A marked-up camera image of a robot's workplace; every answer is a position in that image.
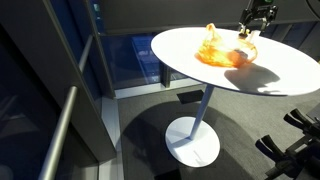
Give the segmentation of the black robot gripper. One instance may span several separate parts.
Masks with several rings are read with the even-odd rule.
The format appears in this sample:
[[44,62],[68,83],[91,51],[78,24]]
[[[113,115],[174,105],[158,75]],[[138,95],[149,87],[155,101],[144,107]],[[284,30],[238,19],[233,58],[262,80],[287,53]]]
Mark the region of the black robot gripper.
[[242,11],[239,22],[239,36],[246,38],[249,34],[245,24],[253,20],[262,20],[260,31],[264,32],[270,22],[274,21],[278,7],[273,4],[274,0],[249,0],[248,6]]

